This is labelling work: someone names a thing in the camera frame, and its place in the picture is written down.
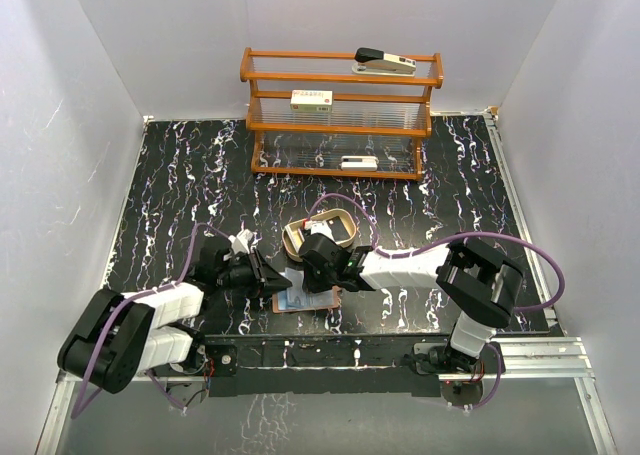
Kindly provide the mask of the pink leather card holder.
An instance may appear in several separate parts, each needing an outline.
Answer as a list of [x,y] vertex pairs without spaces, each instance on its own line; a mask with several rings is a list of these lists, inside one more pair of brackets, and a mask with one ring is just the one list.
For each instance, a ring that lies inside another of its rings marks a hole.
[[[290,268],[286,268],[284,272],[281,272],[281,275],[284,275],[288,278],[292,284],[294,289],[303,289],[303,272],[299,270],[293,270]],[[310,293],[304,290],[310,296],[311,307],[304,310],[296,310],[296,311],[279,311],[276,308],[276,295],[272,296],[272,310],[274,313],[292,313],[292,312],[301,312],[301,311],[316,311],[316,310],[328,310],[334,309],[340,306],[340,294],[341,289],[339,287],[333,287],[330,290],[320,292],[320,293]]]

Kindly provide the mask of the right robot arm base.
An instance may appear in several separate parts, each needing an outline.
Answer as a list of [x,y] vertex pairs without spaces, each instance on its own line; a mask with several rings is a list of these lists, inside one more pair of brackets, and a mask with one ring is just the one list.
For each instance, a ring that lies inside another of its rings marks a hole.
[[461,383],[479,383],[506,371],[502,351],[495,342],[487,343],[478,356],[466,355],[448,344],[416,343],[400,364],[418,375],[444,376],[447,382]]

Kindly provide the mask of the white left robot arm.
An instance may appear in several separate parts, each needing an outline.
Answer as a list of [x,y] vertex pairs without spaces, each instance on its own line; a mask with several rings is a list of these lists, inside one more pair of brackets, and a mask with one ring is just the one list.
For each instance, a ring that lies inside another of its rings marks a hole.
[[157,366],[174,364],[186,374],[197,373],[207,351],[193,334],[177,327],[179,321],[199,316],[218,291],[263,298],[291,286],[238,236],[208,238],[181,282],[147,295],[109,288],[95,292],[63,342],[57,365],[111,394]]

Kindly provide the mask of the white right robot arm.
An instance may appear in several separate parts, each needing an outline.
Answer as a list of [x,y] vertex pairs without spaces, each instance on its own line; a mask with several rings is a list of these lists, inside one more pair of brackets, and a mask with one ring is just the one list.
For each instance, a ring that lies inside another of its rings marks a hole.
[[478,364],[496,331],[509,325],[522,286],[523,269],[475,237],[456,239],[422,253],[387,256],[369,246],[353,250],[322,234],[300,247],[303,287],[311,293],[339,287],[349,292],[392,287],[439,288],[461,310],[445,353],[447,363],[466,372]]

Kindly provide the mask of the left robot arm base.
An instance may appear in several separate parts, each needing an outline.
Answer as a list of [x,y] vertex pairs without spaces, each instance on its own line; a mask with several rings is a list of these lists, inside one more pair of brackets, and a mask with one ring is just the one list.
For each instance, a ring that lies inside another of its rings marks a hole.
[[182,362],[142,372],[161,392],[171,410],[186,416],[212,395],[214,383],[237,374],[238,349],[230,344],[193,345]]

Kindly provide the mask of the beige wooden tray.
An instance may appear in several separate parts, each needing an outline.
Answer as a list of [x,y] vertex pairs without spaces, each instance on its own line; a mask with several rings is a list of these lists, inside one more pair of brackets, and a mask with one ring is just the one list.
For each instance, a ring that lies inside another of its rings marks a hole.
[[285,226],[282,242],[288,257],[298,263],[302,262],[299,251],[310,235],[322,234],[342,248],[352,245],[357,228],[351,215],[343,209],[331,209],[301,219]]

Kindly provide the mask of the white VIP credit card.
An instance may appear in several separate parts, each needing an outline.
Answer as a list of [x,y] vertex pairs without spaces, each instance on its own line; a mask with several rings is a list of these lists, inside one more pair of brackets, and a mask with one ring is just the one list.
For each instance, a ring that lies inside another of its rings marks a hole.
[[302,289],[290,287],[276,295],[276,308],[279,311],[304,310],[310,307],[310,296]]

